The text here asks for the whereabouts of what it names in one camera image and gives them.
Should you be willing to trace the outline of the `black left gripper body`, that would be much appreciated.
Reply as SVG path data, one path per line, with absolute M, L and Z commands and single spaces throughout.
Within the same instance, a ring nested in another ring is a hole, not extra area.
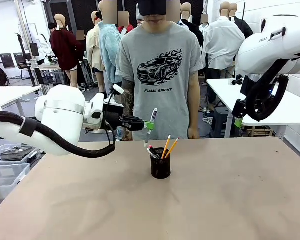
M 122 125 L 124 107 L 120 104 L 103 104 L 103 122 L 107 122 L 113 130 Z

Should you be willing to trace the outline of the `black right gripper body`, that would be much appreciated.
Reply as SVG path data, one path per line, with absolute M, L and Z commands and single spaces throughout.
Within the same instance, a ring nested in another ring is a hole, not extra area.
M 238 99 L 232 110 L 232 115 L 237 119 L 243 119 L 246 114 L 246 101 Z

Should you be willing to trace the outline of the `person's left hand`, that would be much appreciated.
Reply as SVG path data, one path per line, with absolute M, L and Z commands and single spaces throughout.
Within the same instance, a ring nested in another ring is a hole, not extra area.
M 197 127 L 189 127 L 188 128 L 188 139 L 199 139 L 200 134 L 199 134 L 199 129 Z

